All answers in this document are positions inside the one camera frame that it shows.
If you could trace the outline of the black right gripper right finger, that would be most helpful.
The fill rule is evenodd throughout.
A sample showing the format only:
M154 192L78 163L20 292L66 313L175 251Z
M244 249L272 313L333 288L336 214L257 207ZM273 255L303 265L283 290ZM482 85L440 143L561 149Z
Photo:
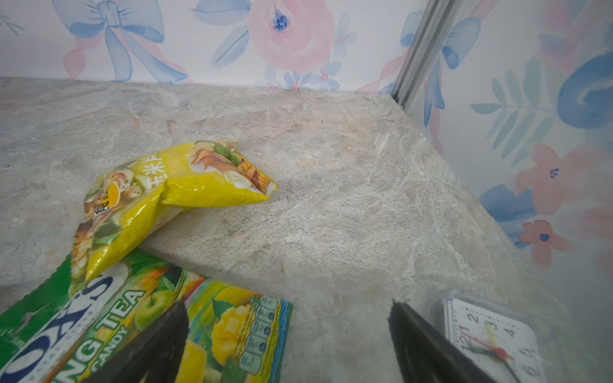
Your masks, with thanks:
M408 304L393 302L388 323L403 381L494 383Z

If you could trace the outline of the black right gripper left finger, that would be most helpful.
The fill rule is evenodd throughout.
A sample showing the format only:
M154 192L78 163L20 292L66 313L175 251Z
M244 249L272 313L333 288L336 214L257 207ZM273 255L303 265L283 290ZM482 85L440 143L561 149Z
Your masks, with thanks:
M188 331L188 312L180 300L84 381L174 382Z

